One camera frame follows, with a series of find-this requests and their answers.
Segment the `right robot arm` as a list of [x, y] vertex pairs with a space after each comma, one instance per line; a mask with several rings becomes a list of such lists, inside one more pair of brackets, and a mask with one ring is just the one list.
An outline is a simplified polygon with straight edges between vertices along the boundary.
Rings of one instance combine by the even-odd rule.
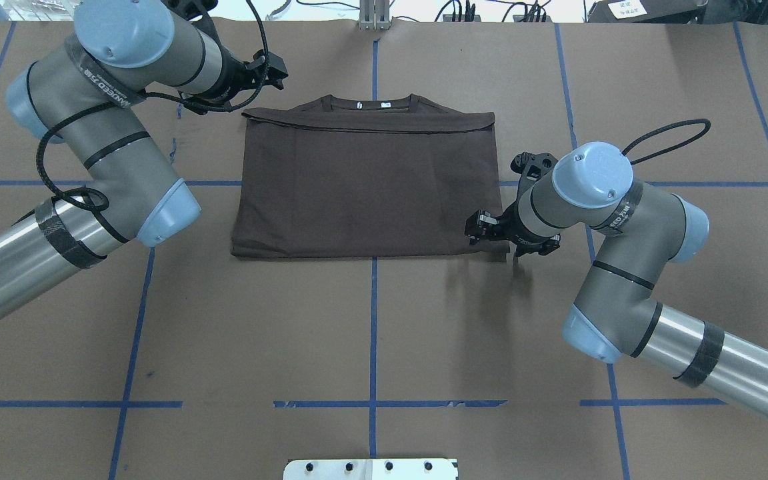
[[634, 176], [616, 146], [579, 146], [561, 160], [523, 153], [517, 197], [502, 215], [478, 210], [469, 242], [506, 241], [516, 255], [548, 255], [578, 224], [604, 241], [563, 326], [574, 349], [607, 364], [622, 356], [663, 367], [689, 388], [768, 418], [768, 350], [653, 300], [665, 265], [692, 259], [707, 242], [704, 210]]

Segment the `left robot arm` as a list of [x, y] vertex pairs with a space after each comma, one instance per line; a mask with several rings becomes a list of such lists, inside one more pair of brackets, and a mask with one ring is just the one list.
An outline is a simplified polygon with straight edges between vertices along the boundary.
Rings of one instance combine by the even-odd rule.
[[242, 91], [283, 88], [289, 72], [267, 43], [238, 59], [221, 42], [214, 1], [83, 1], [74, 32], [6, 92], [39, 140], [50, 195], [0, 234], [0, 319], [130, 240], [153, 248], [201, 207], [134, 106], [164, 99], [204, 115], [234, 112]]

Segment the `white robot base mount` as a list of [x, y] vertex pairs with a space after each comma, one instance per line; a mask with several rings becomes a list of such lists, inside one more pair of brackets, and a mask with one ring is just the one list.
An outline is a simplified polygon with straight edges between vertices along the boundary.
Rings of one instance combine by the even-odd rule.
[[283, 479], [458, 479], [456, 459], [296, 459]]

